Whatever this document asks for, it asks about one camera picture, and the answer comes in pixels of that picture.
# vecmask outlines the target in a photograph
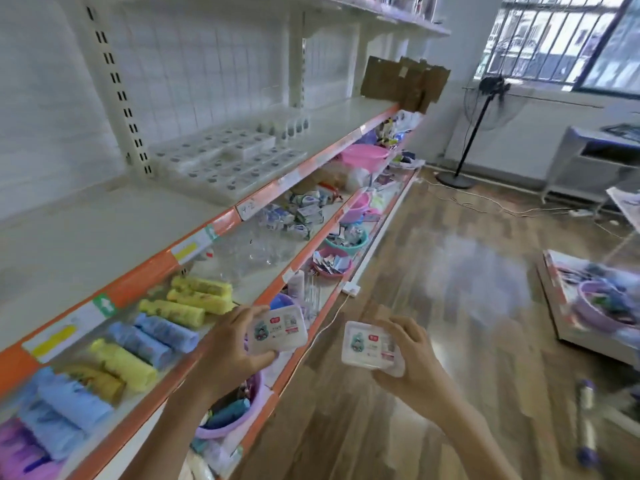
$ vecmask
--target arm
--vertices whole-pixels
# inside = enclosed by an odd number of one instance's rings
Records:
[[[458,453],[469,480],[519,480],[482,415],[462,398],[442,368],[426,330],[405,317],[378,320],[374,325],[393,336],[406,363],[401,378],[374,371],[373,377],[380,387],[443,430]]]
[[[178,478],[189,443],[211,405],[276,358],[275,352],[249,356],[244,351],[244,334],[253,315],[268,309],[238,306],[220,318],[192,352],[201,358],[169,396],[158,422],[121,480]]]

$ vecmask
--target cartoon character sticker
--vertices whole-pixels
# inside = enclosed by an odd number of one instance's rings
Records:
[[[264,322],[258,322],[253,331],[254,337],[258,342],[266,340],[269,336],[267,325]]]
[[[364,350],[364,337],[361,332],[357,332],[351,339],[351,350],[354,352],[363,352]]]

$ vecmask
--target price tag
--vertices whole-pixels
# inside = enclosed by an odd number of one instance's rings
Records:
[[[278,185],[283,189],[289,190],[300,180],[302,180],[300,178],[300,172],[296,168],[295,170],[286,174],[284,177],[280,177],[280,179],[278,180]]]
[[[38,362],[47,363],[117,312],[109,297],[102,293],[27,340],[22,348]]]
[[[238,205],[236,205],[238,214],[240,214],[240,218],[244,221],[253,217],[253,215],[255,215],[255,213],[258,212],[258,210],[260,210],[261,208],[262,207],[258,205],[258,202],[256,202],[252,198],[249,198],[244,202],[240,202]]]
[[[208,248],[217,237],[213,226],[209,224],[172,247],[171,253],[178,264],[185,264]]]
[[[284,272],[284,274],[282,275],[282,281],[284,281],[284,283],[285,283],[285,284],[287,284],[287,283],[288,283],[288,282],[293,278],[293,275],[294,275],[295,273],[296,273],[296,272],[295,272],[295,271],[293,271],[290,267],[289,267],[289,268],[287,268],[287,270],[286,270],[286,271]]]

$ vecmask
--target fan base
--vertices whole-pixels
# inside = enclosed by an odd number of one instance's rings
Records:
[[[456,174],[450,171],[439,172],[436,175],[436,180],[439,181],[442,185],[446,185],[447,187],[451,187],[452,189],[459,190],[470,189],[476,184],[475,180],[463,175],[459,175],[456,177]]]

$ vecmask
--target power strip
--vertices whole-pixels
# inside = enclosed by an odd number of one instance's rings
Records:
[[[342,287],[342,292],[348,296],[355,298],[360,292],[360,287],[350,281],[346,282]]]

